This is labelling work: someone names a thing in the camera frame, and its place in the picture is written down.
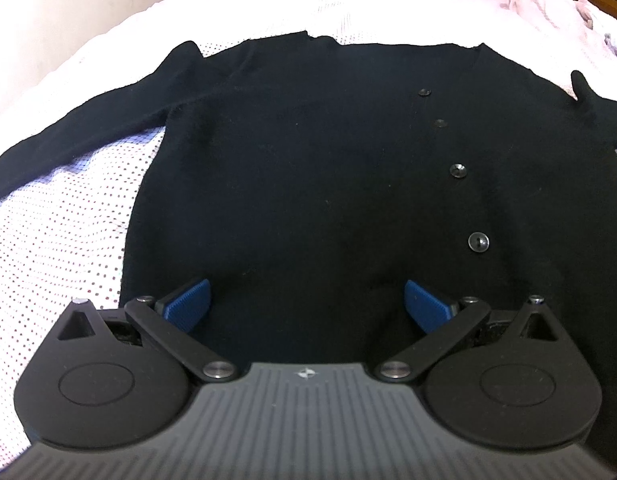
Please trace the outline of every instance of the bed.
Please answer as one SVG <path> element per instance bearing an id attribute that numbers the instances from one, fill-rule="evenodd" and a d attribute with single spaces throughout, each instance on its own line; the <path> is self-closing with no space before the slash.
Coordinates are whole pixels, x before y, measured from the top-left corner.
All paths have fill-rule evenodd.
<path id="1" fill-rule="evenodd" d="M 590 1 L 617 17 L 617 0 Z M 93 38 L 26 92 L 0 118 L 0 155 L 88 99 L 153 72 L 184 41 L 210 56 L 302 30 L 342 44 L 485 43 L 571 96 L 570 73 L 580 70 L 617 101 L 617 56 L 573 0 L 165 0 Z M 132 208 L 163 128 L 130 134 L 0 201 L 0 469 L 29 445 L 12 401 L 28 356 L 71 298 L 118 307 L 128 223 L 121 211 Z M 141 164 L 127 171 L 127 156 Z M 124 190 L 112 192 L 118 180 Z M 87 199 L 100 205 L 86 207 Z"/>

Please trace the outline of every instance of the gray gripper base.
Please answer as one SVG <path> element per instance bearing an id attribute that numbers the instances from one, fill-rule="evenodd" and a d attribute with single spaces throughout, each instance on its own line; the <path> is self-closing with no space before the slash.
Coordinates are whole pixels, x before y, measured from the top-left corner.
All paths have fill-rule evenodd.
<path id="1" fill-rule="evenodd" d="M 300 373 L 308 368 L 308 373 Z M 404 385 L 352 365 L 254 364 L 204 386 L 162 433 L 124 449 L 35 443 L 1 480 L 607 480 L 572 445 L 538 454 L 475 446 L 440 427 Z"/>

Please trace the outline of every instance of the blue pad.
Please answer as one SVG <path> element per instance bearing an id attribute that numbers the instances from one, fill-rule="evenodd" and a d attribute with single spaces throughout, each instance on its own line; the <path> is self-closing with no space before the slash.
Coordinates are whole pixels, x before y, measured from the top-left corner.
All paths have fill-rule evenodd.
<path id="1" fill-rule="evenodd" d="M 183 332 L 191 332 L 210 308 L 210 282 L 195 283 L 156 304 L 156 312 Z"/>
<path id="2" fill-rule="evenodd" d="M 452 308 L 411 280 L 404 286 L 404 306 L 427 334 L 453 318 Z"/>

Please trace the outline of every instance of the triangular cutout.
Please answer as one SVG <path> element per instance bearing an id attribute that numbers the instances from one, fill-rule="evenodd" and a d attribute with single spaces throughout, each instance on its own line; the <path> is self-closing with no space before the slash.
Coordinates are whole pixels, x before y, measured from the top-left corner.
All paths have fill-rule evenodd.
<path id="1" fill-rule="evenodd" d="M 557 341 L 557 337 L 542 314 L 535 312 L 529 316 L 529 320 L 520 334 L 527 339 L 540 339 L 542 341 Z"/>
<path id="2" fill-rule="evenodd" d="M 71 314 L 70 318 L 68 318 L 58 339 L 60 341 L 67 341 L 69 339 L 79 339 L 92 335 L 95 335 L 95 330 L 93 330 L 93 327 L 88 321 L 88 317 L 86 317 L 85 313 L 76 310 Z"/>

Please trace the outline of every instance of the dark garment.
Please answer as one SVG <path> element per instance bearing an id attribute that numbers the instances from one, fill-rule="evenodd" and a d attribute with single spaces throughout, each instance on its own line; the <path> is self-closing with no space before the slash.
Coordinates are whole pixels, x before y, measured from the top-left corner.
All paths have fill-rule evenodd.
<path id="1" fill-rule="evenodd" d="M 484 45 L 185 43 L 6 152 L 0 198 L 165 122 L 120 303 L 203 276 L 194 336 L 237 364 L 373 365 L 421 336 L 408 279 L 494 308 L 541 294 L 603 385 L 589 441 L 617 464 L 617 103 L 572 80 L 578 101 Z"/>

